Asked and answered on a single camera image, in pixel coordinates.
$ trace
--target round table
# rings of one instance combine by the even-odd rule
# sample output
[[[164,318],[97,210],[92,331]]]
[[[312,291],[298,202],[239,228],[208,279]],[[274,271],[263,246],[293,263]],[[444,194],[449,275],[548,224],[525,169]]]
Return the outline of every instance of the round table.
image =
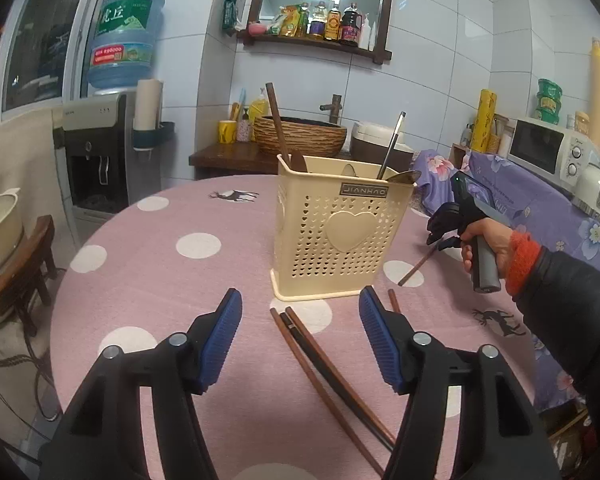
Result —
[[[229,176],[165,190],[130,206],[93,235],[62,280],[51,327],[51,359],[66,408],[100,350],[152,348],[216,309],[229,287],[244,313],[220,378],[194,398],[200,426],[221,480],[368,480],[378,475],[340,429],[286,346],[269,309],[274,298],[275,176]],[[501,349],[532,396],[530,333],[510,297],[475,294],[459,250],[436,253],[403,287],[395,283],[426,252],[427,218],[407,209],[373,286],[452,348]],[[397,434],[407,396],[382,381],[358,315],[358,298],[292,304],[338,370]],[[460,393],[450,390],[438,477],[448,478],[458,431]],[[337,399],[382,466],[389,453]],[[151,478],[164,478],[142,388],[142,427]]]

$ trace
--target hand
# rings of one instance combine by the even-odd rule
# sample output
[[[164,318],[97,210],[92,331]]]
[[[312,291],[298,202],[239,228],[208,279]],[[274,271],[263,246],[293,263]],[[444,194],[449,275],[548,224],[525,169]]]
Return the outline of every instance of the hand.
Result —
[[[491,218],[483,218],[469,224],[460,236],[462,240],[462,264],[464,265],[464,270],[471,272],[471,260],[474,257],[471,245],[468,244],[469,240],[474,236],[482,235],[496,255],[498,274],[501,278],[504,278],[507,275],[511,259],[513,258],[513,251],[509,248],[512,233],[513,231],[506,225],[502,225]]]

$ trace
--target green container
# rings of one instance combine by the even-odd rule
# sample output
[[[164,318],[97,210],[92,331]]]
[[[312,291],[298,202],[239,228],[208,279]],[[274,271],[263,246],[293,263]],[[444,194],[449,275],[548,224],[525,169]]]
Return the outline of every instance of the green container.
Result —
[[[562,108],[560,101],[556,101],[554,98],[547,97],[541,93],[536,94],[536,97],[538,98],[537,108],[542,108],[542,110],[547,110],[556,115],[560,113],[560,108]]]
[[[560,98],[562,97],[562,88],[560,88],[553,81],[549,81],[548,79],[539,79],[538,80],[538,97],[540,96],[550,97],[556,102],[560,102]]]
[[[549,110],[545,110],[544,108],[536,108],[534,114],[532,115],[534,119],[540,119],[545,123],[558,124],[560,118],[558,114],[554,114]]]

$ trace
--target red knitted cuff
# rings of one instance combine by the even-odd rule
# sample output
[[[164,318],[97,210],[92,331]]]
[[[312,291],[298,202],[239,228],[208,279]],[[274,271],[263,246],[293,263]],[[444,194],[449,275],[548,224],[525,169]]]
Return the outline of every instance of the red knitted cuff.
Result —
[[[505,288],[510,296],[515,296],[538,259],[540,244],[532,240],[528,233],[513,231],[509,247],[513,251],[513,258],[507,271]]]

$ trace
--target cup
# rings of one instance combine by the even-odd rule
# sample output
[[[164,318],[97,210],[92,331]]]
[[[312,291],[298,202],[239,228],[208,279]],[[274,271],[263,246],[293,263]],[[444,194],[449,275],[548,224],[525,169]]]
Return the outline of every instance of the cup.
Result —
[[[238,130],[238,121],[218,121],[218,142],[232,144]]]

